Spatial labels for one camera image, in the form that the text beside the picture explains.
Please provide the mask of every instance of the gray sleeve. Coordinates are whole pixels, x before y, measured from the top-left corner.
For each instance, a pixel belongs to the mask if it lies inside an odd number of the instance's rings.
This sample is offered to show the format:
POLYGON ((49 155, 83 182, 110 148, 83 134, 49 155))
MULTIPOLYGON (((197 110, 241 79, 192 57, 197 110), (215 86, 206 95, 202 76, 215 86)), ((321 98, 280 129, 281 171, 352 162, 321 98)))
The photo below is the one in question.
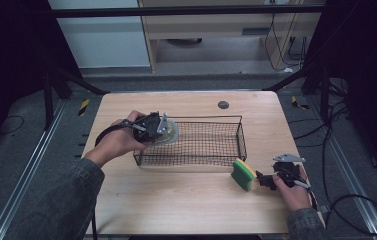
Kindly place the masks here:
POLYGON ((83 239, 93 216, 104 173, 88 159, 78 160, 43 193, 7 239, 83 239))
POLYGON ((287 225, 291 240, 331 239, 313 208, 292 212, 287 225))

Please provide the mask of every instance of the green sponge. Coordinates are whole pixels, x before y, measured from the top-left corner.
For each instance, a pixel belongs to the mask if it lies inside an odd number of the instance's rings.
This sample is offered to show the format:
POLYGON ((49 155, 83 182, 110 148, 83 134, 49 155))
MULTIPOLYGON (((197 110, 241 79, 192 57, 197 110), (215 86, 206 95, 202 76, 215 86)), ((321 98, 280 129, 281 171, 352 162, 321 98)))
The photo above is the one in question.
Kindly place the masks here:
POLYGON ((256 178, 256 173, 241 159, 235 160, 233 165, 231 176, 245 191, 250 191, 251 181, 256 178))

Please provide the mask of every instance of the wire basket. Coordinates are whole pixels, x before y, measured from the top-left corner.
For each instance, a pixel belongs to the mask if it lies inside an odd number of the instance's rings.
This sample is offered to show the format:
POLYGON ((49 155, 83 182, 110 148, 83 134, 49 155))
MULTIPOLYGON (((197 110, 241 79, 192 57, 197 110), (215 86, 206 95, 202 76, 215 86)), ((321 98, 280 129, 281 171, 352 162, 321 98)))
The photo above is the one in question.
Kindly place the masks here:
POLYGON ((169 117, 179 129, 178 140, 134 151, 138 166, 232 166, 247 159, 242 116, 169 117))

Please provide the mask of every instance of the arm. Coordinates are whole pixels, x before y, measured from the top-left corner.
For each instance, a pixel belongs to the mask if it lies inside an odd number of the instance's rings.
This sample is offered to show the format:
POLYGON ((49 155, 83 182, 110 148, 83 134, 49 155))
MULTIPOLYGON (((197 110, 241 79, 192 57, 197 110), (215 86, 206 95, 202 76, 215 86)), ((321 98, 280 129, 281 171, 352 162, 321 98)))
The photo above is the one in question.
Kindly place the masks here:
MULTIPOLYGON (((303 167, 300 167, 300 176, 307 179, 303 167)), ((307 190, 300 186, 289 188, 276 175, 273 177, 273 181, 291 211, 287 218, 290 239, 330 239, 317 212, 310 204, 307 190)))
MULTIPOLYGON (((134 121, 133 111, 128 120, 134 121)), ((132 130, 119 129, 107 134, 85 157, 45 192, 36 209, 25 216, 10 239, 83 239, 93 215, 97 195, 104 180, 101 167, 108 161, 147 146, 137 142, 132 130)))

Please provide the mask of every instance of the human hand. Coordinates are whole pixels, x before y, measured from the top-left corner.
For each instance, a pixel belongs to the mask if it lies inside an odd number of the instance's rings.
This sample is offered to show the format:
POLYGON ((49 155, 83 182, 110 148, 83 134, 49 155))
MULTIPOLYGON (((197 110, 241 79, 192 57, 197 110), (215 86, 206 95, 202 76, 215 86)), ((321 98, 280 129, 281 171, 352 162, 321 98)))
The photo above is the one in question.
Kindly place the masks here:
MULTIPOLYGON (((126 118, 133 122, 137 117, 144 116, 138 111, 132 111, 126 118)), ((119 119, 111 125, 117 125, 123 120, 119 119)), ((97 166, 102 167, 113 158, 120 157, 130 151, 144 150, 148 143, 140 143, 134 139, 132 128, 122 128, 105 135, 98 145, 85 154, 85 158, 93 161, 97 166)))
MULTIPOLYGON (((307 180, 306 172, 304 171, 304 168, 301 165, 300 177, 304 180, 307 180)), ((292 188, 289 188, 287 185, 285 185, 284 181, 282 181, 282 179, 277 175, 273 176, 273 181, 275 185, 278 187, 279 192, 281 193, 282 198, 284 199, 284 202, 290 211, 294 212, 299 209, 312 207, 306 189, 297 185, 295 185, 292 188)))

